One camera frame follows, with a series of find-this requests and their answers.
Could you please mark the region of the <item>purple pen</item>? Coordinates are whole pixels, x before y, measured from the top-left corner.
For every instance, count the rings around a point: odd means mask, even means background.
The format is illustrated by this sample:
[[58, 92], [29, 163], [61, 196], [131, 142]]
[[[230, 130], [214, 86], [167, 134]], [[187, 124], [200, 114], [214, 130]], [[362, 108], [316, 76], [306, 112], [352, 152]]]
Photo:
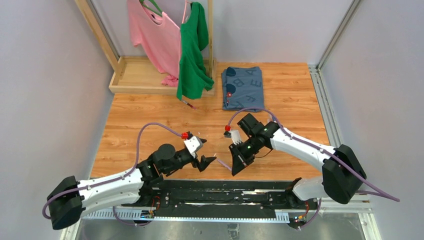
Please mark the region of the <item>purple pen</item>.
[[228, 165], [228, 164], [226, 164], [225, 162], [223, 162], [222, 160], [220, 160], [220, 159], [216, 159], [222, 166], [224, 166], [225, 168], [227, 168], [229, 171], [232, 171], [232, 168]]

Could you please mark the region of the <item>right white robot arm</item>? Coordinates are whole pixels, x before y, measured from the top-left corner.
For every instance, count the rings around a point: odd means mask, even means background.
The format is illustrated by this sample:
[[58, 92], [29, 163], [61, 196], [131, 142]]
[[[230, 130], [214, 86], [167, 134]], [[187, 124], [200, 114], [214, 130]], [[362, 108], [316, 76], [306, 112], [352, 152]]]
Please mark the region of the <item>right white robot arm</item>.
[[229, 150], [233, 176], [251, 165], [262, 148], [288, 153], [321, 172], [320, 177], [298, 177], [289, 184], [282, 201], [291, 208], [322, 197], [346, 205], [367, 178], [354, 151], [347, 145], [320, 144], [289, 131], [277, 120], [263, 124], [250, 113], [237, 124], [247, 135], [246, 141], [242, 141], [238, 130], [232, 130], [228, 124], [224, 127], [224, 136], [232, 140]]

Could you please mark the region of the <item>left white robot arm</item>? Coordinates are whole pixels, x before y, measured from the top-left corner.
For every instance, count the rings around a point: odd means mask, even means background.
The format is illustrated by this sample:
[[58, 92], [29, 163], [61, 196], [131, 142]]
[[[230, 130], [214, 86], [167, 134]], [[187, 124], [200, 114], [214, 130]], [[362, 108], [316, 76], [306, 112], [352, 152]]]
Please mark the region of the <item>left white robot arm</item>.
[[77, 180], [68, 176], [47, 196], [43, 212], [53, 230], [62, 230], [98, 210], [134, 204], [147, 197], [147, 189], [186, 165], [204, 171], [216, 160], [215, 156], [197, 155], [205, 142], [193, 136], [184, 141], [180, 150], [172, 144], [162, 144], [135, 168], [105, 177]]

